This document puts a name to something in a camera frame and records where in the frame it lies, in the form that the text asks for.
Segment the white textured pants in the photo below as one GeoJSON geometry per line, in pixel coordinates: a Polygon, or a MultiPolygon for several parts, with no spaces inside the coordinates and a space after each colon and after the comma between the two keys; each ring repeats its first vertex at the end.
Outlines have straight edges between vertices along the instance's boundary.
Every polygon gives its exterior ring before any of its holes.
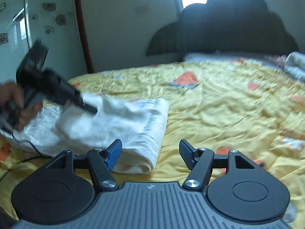
{"type": "Polygon", "coordinates": [[[113,170],[151,173],[164,138],[169,102],[162,98],[125,101],[91,93],[82,97],[98,109],[96,115],[73,104],[45,106],[22,131],[1,131],[1,135],[16,149],[51,157],[64,149],[86,154],[120,139],[123,152],[113,170]]]}

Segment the white sliding wardrobe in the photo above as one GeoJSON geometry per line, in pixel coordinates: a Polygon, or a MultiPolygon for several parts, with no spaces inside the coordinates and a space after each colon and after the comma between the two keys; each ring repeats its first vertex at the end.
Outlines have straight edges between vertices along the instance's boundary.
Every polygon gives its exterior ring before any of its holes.
{"type": "Polygon", "coordinates": [[[15,80],[36,40],[49,49],[45,68],[66,80],[87,74],[75,0],[1,0],[1,82],[15,80]]]}

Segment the yellow patterned bedspread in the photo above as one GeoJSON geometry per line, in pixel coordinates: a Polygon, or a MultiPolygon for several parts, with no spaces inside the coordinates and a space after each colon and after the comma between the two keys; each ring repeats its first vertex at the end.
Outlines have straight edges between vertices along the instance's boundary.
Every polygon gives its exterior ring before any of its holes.
{"type": "Polygon", "coordinates": [[[163,98],[170,110],[151,174],[115,174],[124,181],[178,181],[188,170],[181,139],[217,153],[237,149],[281,182],[304,228],[304,85],[257,61],[177,63],[86,74],[70,80],[82,92],[137,101],[163,98]]]}

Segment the dark upholstered headboard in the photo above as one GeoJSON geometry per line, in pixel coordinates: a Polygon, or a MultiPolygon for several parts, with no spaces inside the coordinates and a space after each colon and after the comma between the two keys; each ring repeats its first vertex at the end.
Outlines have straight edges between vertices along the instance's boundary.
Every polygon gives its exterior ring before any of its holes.
{"type": "Polygon", "coordinates": [[[147,56],[168,53],[298,51],[281,18],[263,0],[207,0],[191,4],[155,33],[147,56]]]}

